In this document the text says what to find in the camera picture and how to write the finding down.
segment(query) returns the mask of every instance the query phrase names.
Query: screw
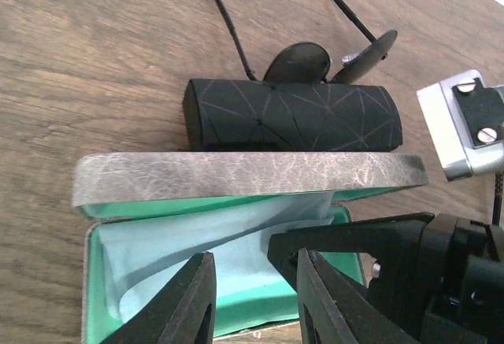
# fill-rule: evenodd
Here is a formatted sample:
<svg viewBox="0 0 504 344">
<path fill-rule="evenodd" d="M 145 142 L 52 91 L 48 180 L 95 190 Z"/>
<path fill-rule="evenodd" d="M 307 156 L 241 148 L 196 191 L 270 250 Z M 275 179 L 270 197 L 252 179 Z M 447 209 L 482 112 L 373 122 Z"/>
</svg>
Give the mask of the screw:
<svg viewBox="0 0 504 344">
<path fill-rule="evenodd" d="M 497 132 L 492 128 L 483 128 L 478 131 L 478 141 L 481 143 L 492 143 L 497 139 Z"/>
<path fill-rule="evenodd" d="M 380 277 L 381 265 L 378 261 L 375 261 L 371 268 L 371 277 L 377 279 Z"/>
<path fill-rule="evenodd" d="M 468 94 L 469 92 L 473 92 L 475 88 L 476 88 L 476 81 L 471 78 L 463 78 L 457 84 L 458 91 L 463 94 Z"/>
<path fill-rule="evenodd" d="M 359 53 L 348 54 L 345 57 L 341 58 L 341 62 L 343 62 L 343 67 L 346 67 L 351 63 L 355 58 L 357 58 Z"/>
</svg>

